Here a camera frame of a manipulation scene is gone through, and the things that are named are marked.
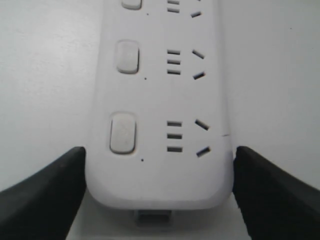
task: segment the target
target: white tabletop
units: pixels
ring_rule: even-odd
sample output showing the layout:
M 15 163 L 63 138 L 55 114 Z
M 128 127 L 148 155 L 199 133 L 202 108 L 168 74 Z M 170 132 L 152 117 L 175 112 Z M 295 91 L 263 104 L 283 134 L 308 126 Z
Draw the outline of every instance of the white tabletop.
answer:
M 320 189 L 320 2 L 220 2 L 234 149 L 249 146 Z M 102 4 L 0 0 L 0 190 L 86 145 Z M 233 198 L 181 213 L 165 232 L 129 219 L 86 195 L 69 238 L 249 239 Z

